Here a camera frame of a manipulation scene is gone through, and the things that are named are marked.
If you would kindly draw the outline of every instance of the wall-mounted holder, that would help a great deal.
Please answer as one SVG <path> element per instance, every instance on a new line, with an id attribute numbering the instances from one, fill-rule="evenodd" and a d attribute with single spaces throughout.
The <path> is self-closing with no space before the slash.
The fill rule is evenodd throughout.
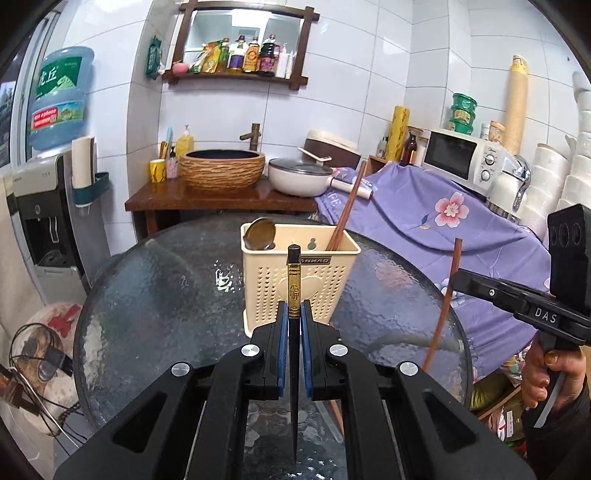
<path id="1" fill-rule="evenodd" d="M 90 208 L 90 205 L 101 195 L 109 190 L 111 183 L 108 172 L 99 172 L 95 174 L 95 182 L 92 185 L 81 189 L 72 188 L 74 193 L 74 203 L 79 209 Z"/>
<path id="2" fill-rule="evenodd" d="M 173 63 L 183 61 L 184 49 L 189 37 L 191 29 L 191 21 L 193 19 L 194 11 L 203 10 L 259 10 L 266 11 L 278 15 L 286 15 L 288 17 L 301 18 L 303 23 L 300 30 L 300 36 L 297 43 L 297 54 L 294 58 L 293 69 L 291 76 L 288 79 L 277 77 L 265 77 L 252 73 L 183 73 L 177 75 L 173 73 L 172 69 L 168 69 L 163 74 L 163 79 L 170 85 L 175 85 L 181 79 L 220 79 L 233 78 L 240 80 L 259 80 L 262 82 L 283 83 L 289 85 L 290 90 L 299 90 L 302 85 L 308 85 L 308 77 L 302 75 L 304 69 L 304 59 L 306 58 L 306 48 L 308 47 L 308 38 L 310 36 L 310 28 L 312 22 L 317 22 L 320 19 L 320 14 L 314 12 L 313 7 L 306 7 L 304 10 L 299 8 L 282 7 L 280 5 L 262 5 L 249 4 L 246 2 L 228 2 L 228 1 L 210 1 L 200 2 L 199 0 L 189 0 L 187 3 L 181 4 L 179 10 L 184 12 L 183 21 L 181 23 L 178 37 L 176 38 L 176 46 L 173 53 Z"/>

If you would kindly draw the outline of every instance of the blue water bottle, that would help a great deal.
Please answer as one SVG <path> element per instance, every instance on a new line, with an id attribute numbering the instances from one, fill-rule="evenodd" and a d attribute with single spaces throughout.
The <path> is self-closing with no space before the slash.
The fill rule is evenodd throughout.
<path id="1" fill-rule="evenodd" d="M 35 150 L 49 150 L 84 135 L 94 58 L 91 48 L 69 47 L 43 59 L 29 123 Z"/>

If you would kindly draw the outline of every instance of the white microwave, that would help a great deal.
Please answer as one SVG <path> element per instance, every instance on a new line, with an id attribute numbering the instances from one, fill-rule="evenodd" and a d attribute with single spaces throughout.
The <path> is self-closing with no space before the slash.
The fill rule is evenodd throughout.
<path id="1" fill-rule="evenodd" d="M 495 177 L 519 162 L 498 143 L 432 130 L 422 167 L 486 197 Z"/>

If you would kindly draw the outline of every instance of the purple cloth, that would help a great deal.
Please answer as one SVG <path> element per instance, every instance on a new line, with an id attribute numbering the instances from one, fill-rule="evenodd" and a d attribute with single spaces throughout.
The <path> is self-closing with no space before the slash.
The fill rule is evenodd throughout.
<path id="1" fill-rule="evenodd" d="M 353 181 L 355 171 L 343 169 L 339 176 Z M 409 260 L 443 292 L 456 238 L 463 239 L 462 268 L 548 291 L 550 254 L 535 235 L 495 215 L 456 183 L 395 163 L 367 181 L 374 197 L 356 200 L 347 229 Z M 316 198 L 325 221 L 338 221 L 347 196 L 330 189 Z M 464 294 L 454 293 L 452 308 L 468 336 L 475 379 L 496 370 L 535 333 L 492 304 Z"/>

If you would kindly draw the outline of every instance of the blue gripper pad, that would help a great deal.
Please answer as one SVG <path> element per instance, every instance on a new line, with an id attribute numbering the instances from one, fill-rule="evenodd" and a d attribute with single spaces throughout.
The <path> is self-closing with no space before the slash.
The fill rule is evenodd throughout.
<path id="1" fill-rule="evenodd" d="M 300 307 L 301 318 L 301 350 L 304 360 L 304 385 L 306 386 L 306 395 L 312 398 L 312 354 L 310 350 L 310 336 L 308 333 L 308 319 L 304 304 Z"/>
<path id="2" fill-rule="evenodd" d="M 287 366 L 287 302 L 283 302 L 283 309 L 281 303 L 277 307 L 277 319 L 281 325 L 281 333 L 279 337 L 279 351 L 277 353 L 277 387 L 279 388 L 279 396 L 283 396 L 285 389 L 285 368 Z"/>

